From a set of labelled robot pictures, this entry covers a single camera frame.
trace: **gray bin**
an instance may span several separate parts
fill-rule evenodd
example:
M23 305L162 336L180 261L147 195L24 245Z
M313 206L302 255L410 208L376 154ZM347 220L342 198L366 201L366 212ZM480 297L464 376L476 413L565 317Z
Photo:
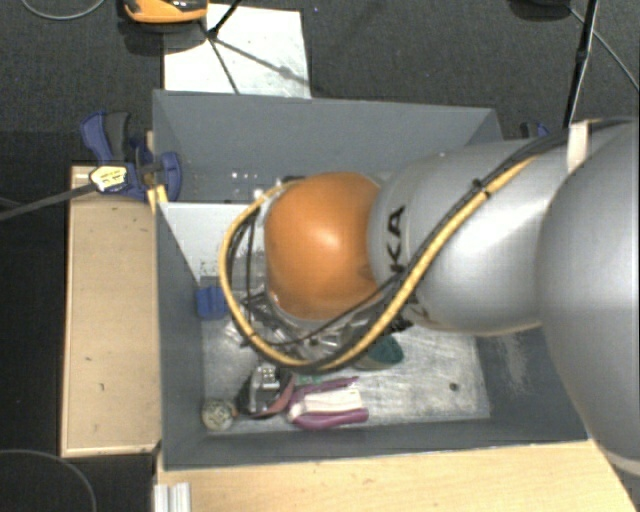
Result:
M156 153L178 152L180 201L195 211L246 202L278 177L327 170L381 173L428 154L501 140L488 109L391 103L154 94ZM206 222L187 226L208 236ZM306 432L252 422L246 432L211 434L200 419L207 389L199 277L183 235L157 215L162 446L167 469L370 457L584 439L540 330L472 340L486 406L467 416L402 417L383 424ZM211 257L216 249L212 246ZM424 361L428 372L438 371Z

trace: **green object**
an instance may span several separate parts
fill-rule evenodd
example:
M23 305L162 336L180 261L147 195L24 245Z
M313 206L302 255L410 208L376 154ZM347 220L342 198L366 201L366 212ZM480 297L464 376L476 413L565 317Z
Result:
M322 376L321 375L298 375L298 380L296 384L298 386L305 386L307 384L321 384Z
M354 367L358 370L384 370L394 366L404 359L402 347L391 336L381 336L359 359Z

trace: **blue clamp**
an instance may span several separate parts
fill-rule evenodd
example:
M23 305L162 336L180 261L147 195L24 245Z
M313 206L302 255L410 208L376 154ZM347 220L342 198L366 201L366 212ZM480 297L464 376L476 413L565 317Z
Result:
M200 288L196 292L198 316L204 320L220 320L229 313L229 306L220 286Z
M126 169L126 176L118 186L101 188L103 194L120 194L146 201L150 186L143 179L145 174L154 174L155 184L164 184L169 201L176 201L180 195L182 169L178 155L167 152L160 155L159 162L154 162L153 155L143 141L128 141L127 123L129 114L104 111L94 112L80 123L80 133L84 145L90 149L98 160L99 166L117 164ZM132 144L135 151L136 164L127 161L127 145Z

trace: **gray robot arm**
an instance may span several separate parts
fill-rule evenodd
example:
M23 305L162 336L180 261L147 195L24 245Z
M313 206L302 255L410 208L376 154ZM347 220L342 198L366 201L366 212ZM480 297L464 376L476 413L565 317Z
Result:
M524 144L434 155L389 179L369 225L378 282L409 263L474 180ZM490 197L441 249L403 316L477 335L542 326L591 436L616 467L640 476L638 122L594 132L589 144L575 172L560 145Z

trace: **wooden table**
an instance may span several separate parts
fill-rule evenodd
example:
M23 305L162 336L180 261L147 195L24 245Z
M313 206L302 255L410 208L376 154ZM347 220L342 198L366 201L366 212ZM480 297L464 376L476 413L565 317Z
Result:
M74 186L87 168L74 168ZM69 222L64 457L152 452L161 436L151 209L73 200ZM194 512L633 511L591 441L321 463L165 472Z

